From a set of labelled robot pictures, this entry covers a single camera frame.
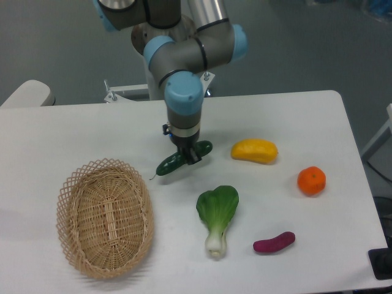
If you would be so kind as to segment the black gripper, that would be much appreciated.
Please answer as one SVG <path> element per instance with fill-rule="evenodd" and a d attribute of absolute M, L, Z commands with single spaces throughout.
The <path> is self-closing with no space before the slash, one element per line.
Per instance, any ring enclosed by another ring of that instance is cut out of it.
<path fill-rule="evenodd" d="M 183 164 L 193 165 L 202 160 L 202 156 L 195 149 L 200 134 L 200 123 L 188 129 L 180 129 L 166 123 L 162 126 L 163 134 L 169 135 L 170 140 L 177 147 L 177 152 Z"/>

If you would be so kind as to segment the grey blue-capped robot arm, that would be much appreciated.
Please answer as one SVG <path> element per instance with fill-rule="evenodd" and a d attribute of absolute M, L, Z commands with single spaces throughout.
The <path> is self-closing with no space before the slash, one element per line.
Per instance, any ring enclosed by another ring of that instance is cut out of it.
<path fill-rule="evenodd" d="M 244 29 L 231 24 L 223 1 L 189 1 L 186 21 L 181 1 L 94 1 L 109 31 L 132 28 L 138 51 L 167 106 L 164 134 L 187 164 L 202 159 L 196 150 L 205 90 L 198 77 L 214 67 L 243 58 Z"/>

